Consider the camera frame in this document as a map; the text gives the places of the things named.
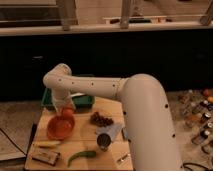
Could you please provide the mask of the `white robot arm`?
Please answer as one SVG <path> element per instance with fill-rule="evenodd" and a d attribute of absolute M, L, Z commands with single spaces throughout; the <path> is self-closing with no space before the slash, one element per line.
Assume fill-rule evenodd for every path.
<path fill-rule="evenodd" d="M 78 77 L 61 63 L 45 74 L 43 83 L 57 108 L 71 101 L 72 92 L 119 101 L 135 171 L 183 171 L 166 93 L 156 78 Z"/>

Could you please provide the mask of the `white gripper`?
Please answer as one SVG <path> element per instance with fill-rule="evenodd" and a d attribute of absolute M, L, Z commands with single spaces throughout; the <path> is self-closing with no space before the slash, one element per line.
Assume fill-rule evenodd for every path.
<path fill-rule="evenodd" d="M 67 90 L 52 90 L 51 96 L 57 116 L 62 115 L 64 107 L 74 107 L 71 94 Z"/>

